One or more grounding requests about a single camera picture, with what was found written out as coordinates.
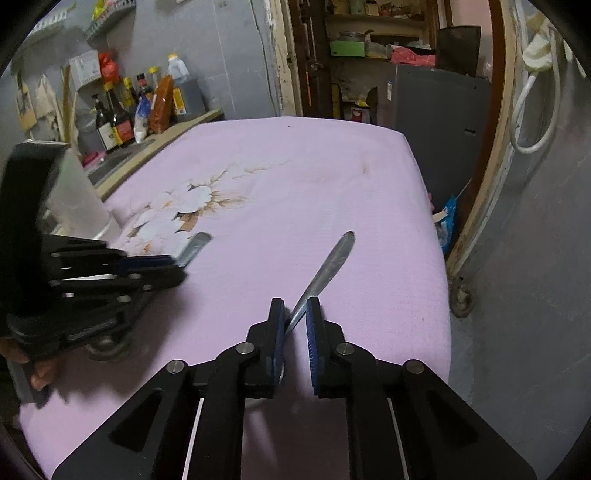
cooking pot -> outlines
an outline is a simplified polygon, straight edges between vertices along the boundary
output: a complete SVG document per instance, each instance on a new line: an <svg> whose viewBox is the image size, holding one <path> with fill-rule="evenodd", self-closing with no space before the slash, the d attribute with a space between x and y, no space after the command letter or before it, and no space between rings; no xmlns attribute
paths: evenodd
<svg viewBox="0 0 591 480"><path fill-rule="evenodd" d="M365 33L358 33L358 32L340 32L339 33L339 40L340 41L365 41L365 37L373 32L374 30L368 30Z"/></svg>

wooden door frame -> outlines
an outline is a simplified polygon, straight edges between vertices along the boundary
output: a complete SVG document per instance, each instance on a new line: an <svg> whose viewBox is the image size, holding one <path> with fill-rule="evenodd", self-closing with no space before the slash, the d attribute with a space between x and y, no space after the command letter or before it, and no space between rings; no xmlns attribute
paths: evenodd
<svg viewBox="0 0 591 480"><path fill-rule="evenodd" d="M488 207L495 194L495 179L509 148L517 36L508 0L489 0L489 6L493 44L491 102L475 173L458 201L456 222L461 231L446 261L450 277L458 275L486 222Z"/></svg>

red bag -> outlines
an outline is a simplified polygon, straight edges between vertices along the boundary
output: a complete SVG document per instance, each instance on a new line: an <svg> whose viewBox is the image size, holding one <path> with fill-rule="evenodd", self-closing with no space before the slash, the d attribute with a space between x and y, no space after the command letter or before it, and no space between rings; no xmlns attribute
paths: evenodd
<svg viewBox="0 0 591 480"><path fill-rule="evenodd" d="M112 82L113 85L117 85L119 83L119 67L111 60L108 53L99 53L99 64L103 83Z"/></svg>

metal knife blade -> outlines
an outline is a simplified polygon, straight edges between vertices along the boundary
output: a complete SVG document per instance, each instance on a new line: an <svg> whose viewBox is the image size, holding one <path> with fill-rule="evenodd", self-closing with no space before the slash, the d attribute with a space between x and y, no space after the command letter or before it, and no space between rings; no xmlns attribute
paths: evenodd
<svg viewBox="0 0 591 480"><path fill-rule="evenodd" d="M207 245L212 239L209 233L199 232L191 239L181 254L178 256L177 265L181 268L186 268L191 263L191 260Z"/></svg>
<svg viewBox="0 0 591 480"><path fill-rule="evenodd" d="M345 233L326 257L324 263L308 285L308 288L295 304L291 319L285 328L285 335L289 335L306 312L306 302L310 297L317 297L329 284L343 266L355 244L355 233Z"/></svg>

label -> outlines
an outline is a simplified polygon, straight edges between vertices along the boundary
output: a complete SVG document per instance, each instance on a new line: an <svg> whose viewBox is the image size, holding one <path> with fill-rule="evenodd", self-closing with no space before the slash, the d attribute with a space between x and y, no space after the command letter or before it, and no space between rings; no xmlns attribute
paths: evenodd
<svg viewBox="0 0 591 480"><path fill-rule="evenodd" d="M181 94L180 88L175 88L173 90L173 102L174 102L174 114L176 116L187 114L187 109L185 108L183 95Z"/></svg>
<svg viewBox="0 0 591 480"><path fill-rule="evenodd" d="M113 150L117 146L117 139L115 138L115 134L113 133L110 124L104 124L100 127L99 135L107 152Z"/></svg>
<svg viewBox="0 0 591 480"><path fill-rule="evenodd" d="M117 125L115 128L122 144L134 139L134 129L131 127L131 122L129 120Z"/></svg>

